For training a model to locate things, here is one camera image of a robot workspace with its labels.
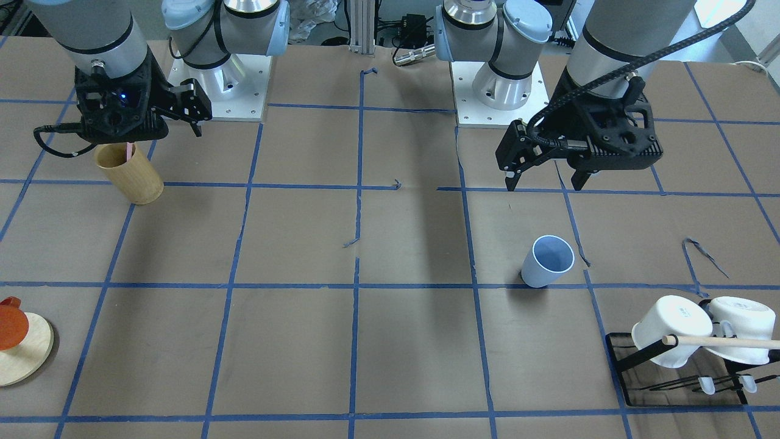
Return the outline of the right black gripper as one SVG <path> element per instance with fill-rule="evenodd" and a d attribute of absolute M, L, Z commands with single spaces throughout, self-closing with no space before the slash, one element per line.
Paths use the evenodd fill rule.
<path fill-rule="evenodd" d="M 124 77 L 95 79 L 75 68 L 78 136 L 93 144 L 155 141 L 168 135 L 167 123 L 153 111 L 164 105 L 169 84 L 148 48 L 144 61 Z"/>

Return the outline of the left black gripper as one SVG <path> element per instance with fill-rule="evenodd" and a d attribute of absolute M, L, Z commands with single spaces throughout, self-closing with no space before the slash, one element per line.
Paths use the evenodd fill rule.
<path fill-rule="evenodd" d="M 570 182 L 582 191 L 591 177 L 605 170 L 643 170 L 663 156 L 654 129 L 645 80 L 622 81 L 626 91 L 616 98 L 587 92 L 551 114 L 551 135 L 568 141 L 585 141 L 585 152 L 571 153 L 567 163 L 574 169 Z"/>

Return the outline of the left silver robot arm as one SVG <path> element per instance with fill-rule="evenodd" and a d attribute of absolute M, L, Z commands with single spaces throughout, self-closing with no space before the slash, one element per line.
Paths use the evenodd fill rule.
<path fill-rule="evenodd" d="M 577 191 L 594 173 L 653 166 L 663 156 L 644 94 L 654 64 L 636 62 L 668 47 L 693 5 L 594 2 L 551 98 L 583 92 L 558 109 L 548 104 L 537 127 L 510 122 L 495 152 L 507 189 L 513 191 L 524 172 L 550 159 L 568 162 Z M 496 84 L 530 83 L 552 23 L 548 9 L 536 1 L 444 1 L 434 14 L 436 55 L 447 62 L 482 62 L 487 83 L 477 91 L 490 104 L 487 96 L 495 93 Z M 586 89 L 624 66 L 628 72 Z"/>

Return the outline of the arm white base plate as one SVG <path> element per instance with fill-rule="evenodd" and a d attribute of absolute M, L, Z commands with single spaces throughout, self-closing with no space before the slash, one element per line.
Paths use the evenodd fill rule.
<path fill-rule="evenodd" d="M 520 80 L 499 76 L 487 62 L 452 62 L 450 69 L 459 127 L 507 127 L 529 121 L 551 102 L 540 62 Z"/>
<path fill-rule="evenodd" d="M 262 122 L 274 60 L 265 55 L 233 54 L 222 66 L 198 70 L 176 59 L 168 81 L 179 84 L 187 78 L 197 79 L 211 100 L 214 121 Z"/>

